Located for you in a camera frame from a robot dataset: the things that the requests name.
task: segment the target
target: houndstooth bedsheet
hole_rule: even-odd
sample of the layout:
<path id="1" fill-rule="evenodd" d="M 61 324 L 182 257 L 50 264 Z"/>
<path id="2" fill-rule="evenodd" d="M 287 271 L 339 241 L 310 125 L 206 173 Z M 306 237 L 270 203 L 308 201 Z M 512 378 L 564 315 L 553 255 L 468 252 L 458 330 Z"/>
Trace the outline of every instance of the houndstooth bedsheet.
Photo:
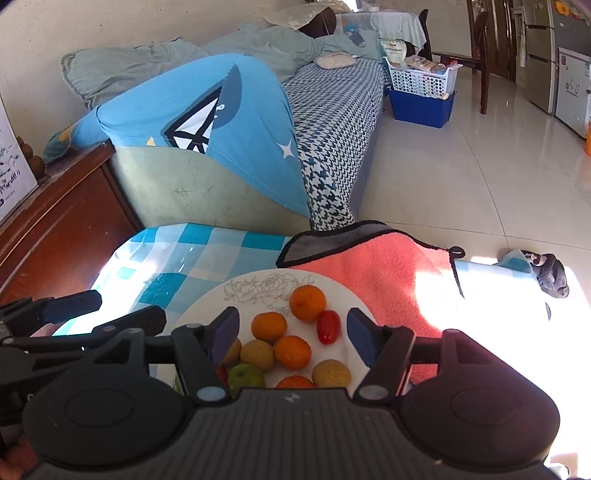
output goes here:
<path id="1" fill-rule="evenodd" d="M 382 112 L 384 80 L 380 62 L 359 59 L 337 70 L 311 63 L 283 83 L 315 230 L 355 221 L 349 198 Z"/>

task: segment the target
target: plastic basket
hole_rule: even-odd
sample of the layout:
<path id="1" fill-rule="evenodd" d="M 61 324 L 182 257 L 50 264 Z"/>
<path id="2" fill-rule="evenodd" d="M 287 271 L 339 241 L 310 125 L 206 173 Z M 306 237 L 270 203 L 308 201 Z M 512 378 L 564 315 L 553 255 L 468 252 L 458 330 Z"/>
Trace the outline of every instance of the plastic basket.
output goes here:
<path id="1" fill-rule="evenodd" d="M 421 72 L 420 70 L 402 70 L 392 67 L 388 60 L 385 64 L 390 71 L 392 89 L 399 92 L 413 93 L 421 97 L 444 99 L 454 92 L 457 71 L 462 65 L 452 65 L 443 75 Z"/>

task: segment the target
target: green apple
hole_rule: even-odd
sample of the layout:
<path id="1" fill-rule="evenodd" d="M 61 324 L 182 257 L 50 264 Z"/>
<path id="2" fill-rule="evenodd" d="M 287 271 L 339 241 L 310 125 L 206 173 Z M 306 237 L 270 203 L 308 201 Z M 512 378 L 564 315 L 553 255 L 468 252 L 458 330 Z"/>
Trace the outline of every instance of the green apple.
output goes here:
<path id="1" fill-rule="evenodd" d="M 228 374 L 228 387 L 230 387 L 230 393 L 233 397 L 236 397 L 243 387 L 265 388 L 266 386 L 265 376 L 254 365 L 237 365 Z"/>

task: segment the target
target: refrigerator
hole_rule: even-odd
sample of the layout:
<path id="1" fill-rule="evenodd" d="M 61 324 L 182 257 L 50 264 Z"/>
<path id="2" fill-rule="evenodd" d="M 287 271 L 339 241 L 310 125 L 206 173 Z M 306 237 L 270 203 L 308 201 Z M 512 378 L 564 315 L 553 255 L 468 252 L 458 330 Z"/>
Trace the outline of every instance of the refrigerator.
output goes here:
<path id="1" fill-rule="evenodd" d="M 590 66 L 590 57 L 565 48 L 558 50 L 556 116 L 583 138 L 587 137 L 591 113 Z"/>
<path id="2" fill-rule="evenodd" d="M 526 97 L 554 115 L 558 95 L 558 49 L 591 56 L 591 30 L 584 20 L 560 15 L 554 0 L 524 0 L 527 51 Z"/>

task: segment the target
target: orange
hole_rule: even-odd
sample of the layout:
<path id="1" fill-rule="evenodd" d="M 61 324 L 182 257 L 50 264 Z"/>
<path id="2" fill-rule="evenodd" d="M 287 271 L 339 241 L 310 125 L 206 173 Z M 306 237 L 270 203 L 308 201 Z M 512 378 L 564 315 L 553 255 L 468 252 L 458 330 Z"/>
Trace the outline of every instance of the orange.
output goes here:
<path id="1" fill-rule="evenodd" d="M 298 320 L 312 323 L 326 310 L 326 297 L 318 287 L 302 285 L 291 294 L 290 309 Z"/>
<path id="2" fill-rule="evenodd" d="M 312 349 L 304 339 L 288 335 L 275 344 L 275 358 L 290 370 L 301 370 L 310 363 Z"/>
<path id="3" fill-rule="evenodd" d="M 281 313 L 259 313 L 251 323 L 251 332 L 254 338 L 264 342 L 275 342 L 287 331 L 287 320 Z"/>
<path id="4" fill-rule="evenodd" d="M 315 388 L 315 386 L 306 377 L 292 375 L 281 380 L 275 388 Z"/>

